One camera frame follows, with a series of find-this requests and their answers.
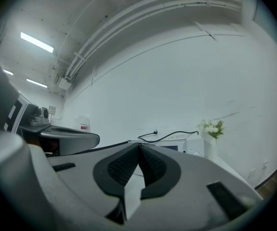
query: baseboard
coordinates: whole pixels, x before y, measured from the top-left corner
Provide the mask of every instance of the baseboard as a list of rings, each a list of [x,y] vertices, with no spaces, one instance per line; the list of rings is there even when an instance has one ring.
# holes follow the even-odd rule
[[[277,169],[271,174],[269,175],[268,178],[266,178],[263,182],[261,182],[260,184],[258,184],[256,187],[254,187],[255,190],[257,190],[258,188],[260,188],[261,186],[263,186],[268,180],[270,180],[275,174],[277,173]]]

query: flower arrangement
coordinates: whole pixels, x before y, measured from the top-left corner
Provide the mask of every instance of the flower arrangement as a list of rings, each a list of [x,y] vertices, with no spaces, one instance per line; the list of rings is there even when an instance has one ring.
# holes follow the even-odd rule
[[[205,120],[203,120],[200,123],[199,128],[203,132],[206,131],[209,135],[211,135],[215,139],[218,139],[219,136],[223,134],[223,129],[224,129],[223,121],[219,121],[217,124],[213,124],[211,121],[207,123]]]

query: power outlet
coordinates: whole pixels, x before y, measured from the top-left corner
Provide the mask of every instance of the power outlet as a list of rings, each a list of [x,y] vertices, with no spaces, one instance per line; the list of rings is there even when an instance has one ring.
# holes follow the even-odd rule
[[[249,173],[249,178],[253,177],[255,172],[256,172],[256,168],[251,169]]]
[[[266,169],[267,166],[268,166],[268,160],[265,160],[265,161],[264,161],[264,164],[263,164],[263,170]]]

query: white container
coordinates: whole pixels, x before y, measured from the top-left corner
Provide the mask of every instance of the white container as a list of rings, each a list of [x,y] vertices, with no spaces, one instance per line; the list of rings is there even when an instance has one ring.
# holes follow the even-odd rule
[[[90,120],[87,116],[79,115],[74,119],[74,129],[90,132]]]
[[[217,158],[217,140],[206,132],[201,132],[204,139],[204,157],[213,161]]]

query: fluorescent light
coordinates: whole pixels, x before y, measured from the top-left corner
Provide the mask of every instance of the fluorescent light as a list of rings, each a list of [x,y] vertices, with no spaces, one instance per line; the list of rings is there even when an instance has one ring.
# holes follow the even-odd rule
[[[31,83],[33,83],[33,84],[36,84],[36,85],[39,85],[39,86],[42,86],[42,87],[47,88],[47,86],[45,86],[45,85],[43,85],[43,84],[40,84],[40,83],[38,83],[38,82],[35,82],[35,81],[31,80],[31,79],[26,79],[26,80],[29,81],[29,82],[31,82]]]
[[[33,44],[39,46],[39,47],[41,47],[41,48],[43,48],[45,50],[47,50],[50,53],[53,52],[53,47],[52,46],[44,44],[41,41],[39,41],[39,40],[37,40],[37,39],[35,39],[35,38],[25,34],[25,33],[21,33],[21,38],[24,39],[24,40],[27,40],[30,43],[33,43]]]
[[[3,70],[3,71],[4,71],[4,73],[7,73],[7,74],[9,74],[9,75],[13,75],[13,73],[10,72],[10,71],[8,71],[8,70]]]

